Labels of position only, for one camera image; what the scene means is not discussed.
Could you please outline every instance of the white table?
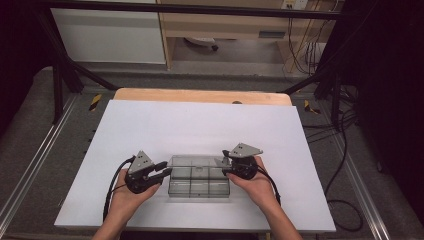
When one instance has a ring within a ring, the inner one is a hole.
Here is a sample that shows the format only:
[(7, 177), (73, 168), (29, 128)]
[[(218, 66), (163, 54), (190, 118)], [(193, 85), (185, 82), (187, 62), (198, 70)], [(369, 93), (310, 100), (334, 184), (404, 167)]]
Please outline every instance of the white table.
[[(295, 107), (111, 100), (55, 225), (97, 228), (116, 168), (144, 150), (156, 163), (177, 154), (219, 155), (239, 142), (261, 148), (282, 207), (300, 232), (335, 231)], [(266, 232), (246, 193), (231, 183), (228, 199), (168, 196), (167, 177), (128, 222), (152, 231)]]

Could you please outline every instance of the yellow and black tape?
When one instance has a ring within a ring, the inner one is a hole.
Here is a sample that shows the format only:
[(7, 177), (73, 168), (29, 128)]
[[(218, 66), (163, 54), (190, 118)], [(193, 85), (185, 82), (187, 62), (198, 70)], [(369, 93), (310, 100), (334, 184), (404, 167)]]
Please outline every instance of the yellow and black tape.
[(92, 112), (92, 111), (96, 110), (96, 107), (97, 107), (97, 104), (100, 101), (100, 98), (102, 98), (101, 94), (96, 94), (96, 96), (94, 96), (93, 101), (91, 101), (90, 108), (88, 108), (88, 111)]
[(321, 111), (319, 109), (311, 108), (311, 106), (309, 105), (309, 101), (308, 100), (305, 100), (305, 111), (307, 111), (307, 112), (313, 112), (315, 114), (321, 114)]

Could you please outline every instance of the gray floor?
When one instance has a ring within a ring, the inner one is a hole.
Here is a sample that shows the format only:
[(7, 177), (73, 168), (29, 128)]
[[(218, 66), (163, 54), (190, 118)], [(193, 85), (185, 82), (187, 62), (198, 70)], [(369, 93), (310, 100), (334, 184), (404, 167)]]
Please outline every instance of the gray floor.
[[(277, 72), (282, 71), (281, 59), (274, 54), (276, 46), (268, 43), (257, 43), (255, 45), (254, 42), (250, 41), (226, 40), (225, 44), (220, 45), (220, 49), (216, 53), (210, 53), (209, 49), (190, 46), (182, 40), (178, 42), (177, 46), (175, 65), (170, 71), (155, 69), (107, 73), (105, 69), (100, 69), (99, 75), (124, 87), (265, 92), (283, 90), (302, 77), (301, 75), (298, 75), (297, 78), (284, 77), (285, 74), (278, 75)], [(260, 56), (258, 53), (262, 52), (261, 50), (269, 54), (263, 55), (258, 60), (258, 56)], [(220, 54), (220, 56), (211, 56), (210, 54)], [(214, 63), (214, 69), (208, 72), (205, 69), (211, 62)], [(244, 68), (237, 68), (237, 66), (245, 63), (248, 64), (249, 71)], [(70, 231), (53, 226), (60, 210), (60, 202), (66, 197), (84, 158), (84, 151), (89, 147), (89, 139), (94, 135), (93, 130), (97, 128), (106, 108), (107, 100), (113, 97), (113, 92), (100, 90), (91, 81), (84, 80), (84, 82), (87, 87), (83, 94), (78, 96), (76, 106), (62, 133), (56, 140), (21, 207), (9, 225), (6, 232), (8, 236), (31, 234), (30, 238), (35, 238), (35, 235), (43, 234), (42, 239), (48, 239), (49, 236), (65, 235), (70, 238), (70, 236), (90, 236), (93, 234), (92, 231)], [(300, 93), (292, 96), (293, 104), (298, 107), (303, 124), (326, 123), (323, 114), (304, 111), (305, 99), (310, 100), (312, 106), (320, 107), (310, 94), (314, 87), (314, 85), (308, 86)], [(5, 205), (20, 176), (24, 174), (26, 167), (51, 127), (51, 120), (53, 119), (51, 89), (51, 73), (49, 71), (40, 72), (35, 78), (34, 86), (25, 103), (15, 116), (6, 134), (0, 139), (1, 207)], [(98, 92), (102, 92), (103, 97), (97, 109), (90, 112), (88, 107), (92, 98)], [(321, 104), (328, 105), (329, 103), (322, 101)], [(313, 134), (313, 131), (305, 131), (306, 136), (311, 134)], [(349, 154), (355, 160), (355, 165), (360, 171), (392, 239), (424, 239), (423, 226), (418, 222), (393, 178), (377, 171), (375, 157), (368, 147), (368, 141), (363, 136), (360, 125), (351, 126), (347, 131), (347, 137)], [(340, 152), (333, 138), (311, 143), (310, 151), (324, 188), (340, 162)], [(334, 182), (329, 197), (347, 200), (360, 208), (351, 181), (344, 170)], [(357, 216), (351, 209), (343, 206), (332, 207), (332, 214), (336, 221), (347, 226), (355, 226), (358, 223)], [(352, 233), (338, 229), (336, 233), (328, 233), (320, 237), (328, 239), (373, 239), (366, 219), (364, 221), (365, 225), (358, 232)]]

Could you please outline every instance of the person's left hand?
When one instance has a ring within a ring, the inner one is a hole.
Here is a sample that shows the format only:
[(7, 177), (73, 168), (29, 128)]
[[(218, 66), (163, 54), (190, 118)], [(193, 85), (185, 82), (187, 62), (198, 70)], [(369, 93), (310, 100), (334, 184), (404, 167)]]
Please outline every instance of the person's left hand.
[[(125, 174), (127, 171), (128, 169), (122, 169), (120, 171), (115, 188), (125, 184)], [(159, 187), (160, 184), (153, 185), (140, 194), (132, 193), (127, 186), (116, 189), (113, 192), (109, 214), (115, 215), (115, 217), (119, 217), (119, 219), (124, 221), (130, 220), (137, 208), (152, 197)]]

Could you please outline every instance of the person's right hand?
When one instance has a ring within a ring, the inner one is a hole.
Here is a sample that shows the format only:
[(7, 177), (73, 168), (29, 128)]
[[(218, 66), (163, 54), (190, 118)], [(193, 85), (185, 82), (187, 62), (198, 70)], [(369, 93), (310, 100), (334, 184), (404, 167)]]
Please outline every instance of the person's right hand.
[[(256, 163), (265, 170), (265, 166), (261, 157), (255, 156)], [(249, 195), (250, 199), (258, 205), (263, 207), (273, 202), (277, 202), (274, 192), (272, 190), (271, 182), (262, 173), (256, 173), (255, 177), (250, 180), (242, 179), (234, 174), (227, 173), (227, 177), (237, 186), (244, 189)]]

